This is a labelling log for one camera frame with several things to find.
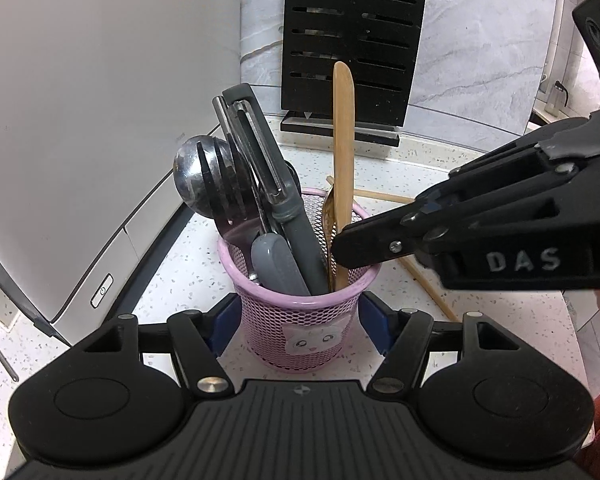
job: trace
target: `metal bolt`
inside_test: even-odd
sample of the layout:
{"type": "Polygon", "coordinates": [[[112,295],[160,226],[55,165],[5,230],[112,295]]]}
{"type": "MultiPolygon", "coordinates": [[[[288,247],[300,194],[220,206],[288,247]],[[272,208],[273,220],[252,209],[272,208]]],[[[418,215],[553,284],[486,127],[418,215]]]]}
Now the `metal bolt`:
{"type": "Polygon", "coordinates": [[[393,254],[398,254],[402,250],[402,242],[400,240],[394,240],[389,244],[389,250],[393,254]]]}
{"type": "Polygon", "coordinates": [[[404,383],[395,377],[382,377],[374,381],[373,389],[379,394],[397,394],[404,389],[404,383]]]}
{"type": "Polygon", "coordinates": [[[575,169],[576,165],[573,162],[564,162],[562,164],[558,164],[554,171],[558,174],[567,174],[571,173],[571,171],[574,171],[575,169]]]}
{"type": "Polygon", "coordinates": [[[400,220],[400,225],[407,225],[409,222],[413,222],[418,216],[419,216],[419,213],[417,211],[407,213],[400,220]]]}
{"type": "Polygon", "coordinates": [[[197,386],[206,394],[221,394],[229,387],[229,383],[222,377],[203,377],[198,381],[197,386]]]}
{"type": "Polygon", "coordinates": [[[442,238],[448,231],[449,229],[447,227],[435,227],[424,235],[423,240],[430,242],[432,240],[436,240],[437,238],[442,238]]]}

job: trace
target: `backsplash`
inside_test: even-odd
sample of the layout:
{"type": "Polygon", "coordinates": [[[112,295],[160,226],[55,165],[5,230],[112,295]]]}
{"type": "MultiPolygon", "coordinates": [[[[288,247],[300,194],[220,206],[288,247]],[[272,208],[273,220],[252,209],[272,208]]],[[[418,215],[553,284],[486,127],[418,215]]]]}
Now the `backsplash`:
{"type": "MultiPolygon", "coordinates": [[[[542,73],[555,0],[426,0],[405,128],[430,112],[435,138],[490,150],[525,131],[542,73]]],[[[242,0],[242,81],[280,110],[284,0],[242,0]]]]}

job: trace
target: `white appliance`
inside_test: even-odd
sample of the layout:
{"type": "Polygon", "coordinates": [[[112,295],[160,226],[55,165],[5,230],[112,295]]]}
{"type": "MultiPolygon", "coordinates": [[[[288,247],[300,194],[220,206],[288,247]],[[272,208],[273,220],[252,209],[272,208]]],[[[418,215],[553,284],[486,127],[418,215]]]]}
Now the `white appliance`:
{"type": "Polygon", "coordinates": [[[97,328],[181,205],[239,40],[240,0],[0,0],[0,286],[44,332],[97,328]]]}

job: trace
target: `tiled floor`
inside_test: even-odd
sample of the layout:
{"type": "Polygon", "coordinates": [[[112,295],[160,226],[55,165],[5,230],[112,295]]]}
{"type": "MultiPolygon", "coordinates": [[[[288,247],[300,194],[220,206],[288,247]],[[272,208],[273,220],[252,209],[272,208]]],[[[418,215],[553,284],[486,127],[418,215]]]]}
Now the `tiled floor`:
{"type": "Polygon", "coordinates": [[[600,393],[600,312],[577,333],[591,394],[600,393]]]}

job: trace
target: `fork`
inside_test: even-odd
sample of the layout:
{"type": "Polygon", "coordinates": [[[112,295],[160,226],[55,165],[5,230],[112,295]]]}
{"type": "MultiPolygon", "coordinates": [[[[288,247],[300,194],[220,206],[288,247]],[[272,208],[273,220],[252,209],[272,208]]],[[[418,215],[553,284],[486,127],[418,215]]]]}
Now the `fork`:
{"type": "Polygon", "coordinates": [[[218,165],[216,167],[214,164],[212,168],[209,167],[201,143],[198,143],[196,149],[216,228],[227,243],[240,250],[244,256],[248,278],[257,283],[258,276],[251,263],[251,245],[256,236],[260,234],[262,224],[252,191],[252,183],[238,181],[236,165],[245,162],[235,149],[235,145],[232,144],[230,142],[230,147],[233,148],[230,150],[231,160],[225,161],[218,140],[214,138],[214,150],[218,165]]]}

